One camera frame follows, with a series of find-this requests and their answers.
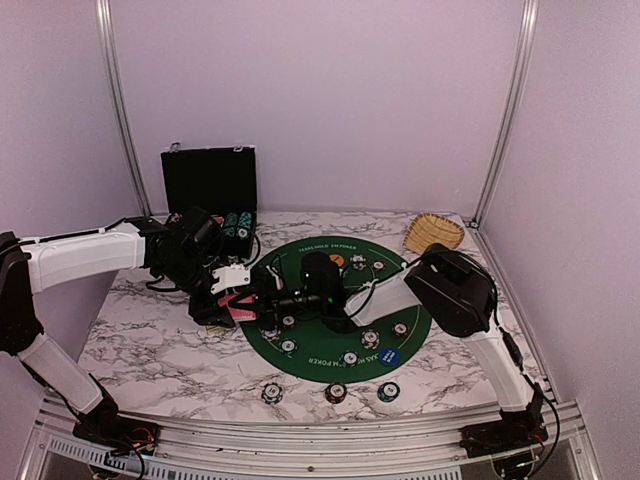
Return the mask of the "red chips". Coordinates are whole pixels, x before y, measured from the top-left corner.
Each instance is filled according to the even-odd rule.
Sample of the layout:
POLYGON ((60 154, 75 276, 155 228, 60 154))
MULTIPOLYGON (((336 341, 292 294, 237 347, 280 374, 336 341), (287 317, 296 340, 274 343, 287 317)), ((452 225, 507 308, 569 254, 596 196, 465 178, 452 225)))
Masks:
POLYGON ((288 315, 282 318, 282 326, 284 329, 293 329, 297 325, 297 320, 294 316, 288 315))
POLYGON ((405 323, 398 322, 393 325, 392 332, 396 338, 406 338, 409 335, 409 327, 405 323))
POLYGON ((382 261, 374 261, 372 263, 372 268, 374 269, 375 272, 383 272, 386 270, 386 265, 382 261))

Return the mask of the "white chips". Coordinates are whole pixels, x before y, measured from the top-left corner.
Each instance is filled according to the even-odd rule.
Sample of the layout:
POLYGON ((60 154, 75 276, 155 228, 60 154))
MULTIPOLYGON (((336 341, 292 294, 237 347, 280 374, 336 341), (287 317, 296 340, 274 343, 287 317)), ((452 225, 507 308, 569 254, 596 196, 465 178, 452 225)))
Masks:
POLYGON ((265 339, 266 341, 269 342, 274 342, 280 339, 281 337, 281 330, 280 329, 272 329, 272 330, 262 330, 261 331, 261 336, 263 339, 265 339))
POLYGON ((354 270, 365 270, 368 268, 367 260, 363 255, 355 254, 350 258, 350 267, 354 270))
POLYGON ((365 350, 375 350, 380 345, 380 334, 375 330, 366 330, 361 334, 361 344, 365 350))

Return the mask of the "red playing card deck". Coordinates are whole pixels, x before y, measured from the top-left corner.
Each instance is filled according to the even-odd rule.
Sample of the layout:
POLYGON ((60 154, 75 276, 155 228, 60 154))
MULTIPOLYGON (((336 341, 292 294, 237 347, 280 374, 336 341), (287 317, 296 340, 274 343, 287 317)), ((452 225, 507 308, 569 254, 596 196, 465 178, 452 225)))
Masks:
POLYGON ((256 321, 256 296, 254 294, 227 294, 218 300, 218 306, 234 324, 256 321))

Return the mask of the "orange big blind button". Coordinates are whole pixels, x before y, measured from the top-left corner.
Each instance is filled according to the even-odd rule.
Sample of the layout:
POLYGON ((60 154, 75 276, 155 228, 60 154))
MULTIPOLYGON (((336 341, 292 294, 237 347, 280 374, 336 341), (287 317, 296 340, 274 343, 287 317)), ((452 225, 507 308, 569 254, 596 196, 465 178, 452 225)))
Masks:
POLYGON ((337 264, 339 267, 342 267, 345 263, 344 258, 341 255, 338 254, 331 254, 329 256, 330 260, 332 262, 334 262, 335 264, 337 264))

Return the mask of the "red black chip stack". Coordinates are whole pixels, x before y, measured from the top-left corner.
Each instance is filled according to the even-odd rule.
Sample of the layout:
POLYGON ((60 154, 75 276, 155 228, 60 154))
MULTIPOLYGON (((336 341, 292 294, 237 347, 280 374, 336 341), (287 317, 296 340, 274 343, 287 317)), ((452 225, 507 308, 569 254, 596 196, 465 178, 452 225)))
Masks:
POLYGON ((331 383, 324 390, 325 399, 331 404, 343 402, 347 395, 347 388, 342 383, 331 383))

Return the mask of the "blue small blind button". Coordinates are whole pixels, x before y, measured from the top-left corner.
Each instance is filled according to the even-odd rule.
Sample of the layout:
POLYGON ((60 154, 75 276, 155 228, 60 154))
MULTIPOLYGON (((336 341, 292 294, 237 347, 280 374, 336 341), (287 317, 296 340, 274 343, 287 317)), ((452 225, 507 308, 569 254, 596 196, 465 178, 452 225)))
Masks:
POLYGON ((378 361, 385 367, 396 368, 401 363, 400 351, 396 348, 385 347, 378 353, 378 361))

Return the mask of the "teal chip stack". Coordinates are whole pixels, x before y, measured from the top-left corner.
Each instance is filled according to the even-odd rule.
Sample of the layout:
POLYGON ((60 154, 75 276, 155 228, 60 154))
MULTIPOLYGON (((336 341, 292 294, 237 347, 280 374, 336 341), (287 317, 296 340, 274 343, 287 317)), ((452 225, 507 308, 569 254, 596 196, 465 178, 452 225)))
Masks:
POLYGON ((384 403, 393 402, 400 395, 400 387, 395 382, 385 382, 377 389, 377 397, 384 403))

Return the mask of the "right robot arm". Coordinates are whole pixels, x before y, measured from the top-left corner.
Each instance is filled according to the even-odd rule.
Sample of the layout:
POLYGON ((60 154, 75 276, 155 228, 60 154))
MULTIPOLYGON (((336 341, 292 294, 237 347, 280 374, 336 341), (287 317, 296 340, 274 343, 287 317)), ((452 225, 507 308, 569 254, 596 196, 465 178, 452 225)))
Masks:
POLYGON ((496 284, 475 260, 433 244, 394 274, 373 278, 353 293, 344 287, 343 273, 328 254, 313 251, 300 262, 299 289, 289 289, 280 272, 257 267, 249 289, 231 305, 253 312, 263 329, 279 329, 285 317, 306 314, 341 335, 363 334, 388 316, 423 308, 442 331, 468 345, 496 392, 501 418, 478 430, 496 430, 502 446, 515 448, 541 427, 544 394, 525 374, 521 352, 497 318, 496 284))

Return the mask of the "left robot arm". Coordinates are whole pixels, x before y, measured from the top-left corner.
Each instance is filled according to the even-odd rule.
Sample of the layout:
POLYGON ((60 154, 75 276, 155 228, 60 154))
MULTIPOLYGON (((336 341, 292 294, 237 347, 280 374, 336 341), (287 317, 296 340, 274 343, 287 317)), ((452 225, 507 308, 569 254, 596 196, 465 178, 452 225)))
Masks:
POLYGON ((122 218, 48 237, 1 234, 1 350, 15 357, 76 415, 90 439, 123 444, 151 430, 127 420, 113 397, 77 360, 115 276, 146 270, 188 295, 202 320, 229 288, 250 280, 240 264, 215 266, 218 222, 193 208, 177 221, 122 218))

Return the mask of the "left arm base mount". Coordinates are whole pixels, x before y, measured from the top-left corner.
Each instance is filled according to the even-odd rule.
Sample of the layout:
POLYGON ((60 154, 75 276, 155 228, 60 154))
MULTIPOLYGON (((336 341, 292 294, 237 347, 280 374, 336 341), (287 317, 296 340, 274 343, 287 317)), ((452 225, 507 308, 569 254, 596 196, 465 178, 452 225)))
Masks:
POLYGON ((73 435, 92 443, 109 446, 117 453, 135 450, 142 455, 152 455, 157 446, 160 426, 153 422, 132 418, 118 418, 108 427, 95 427, 77 422, 73 435))

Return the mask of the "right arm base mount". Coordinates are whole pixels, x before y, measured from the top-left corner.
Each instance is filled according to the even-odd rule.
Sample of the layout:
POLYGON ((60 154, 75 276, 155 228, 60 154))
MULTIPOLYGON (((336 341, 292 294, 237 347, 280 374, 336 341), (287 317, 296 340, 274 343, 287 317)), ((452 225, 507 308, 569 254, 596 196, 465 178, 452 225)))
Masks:
POLYGON ((529 430, 523 424, 495 421, 463 427, 459 446, 469 458, 477 458, 529 447, 548 438, 545 427, 529 430))

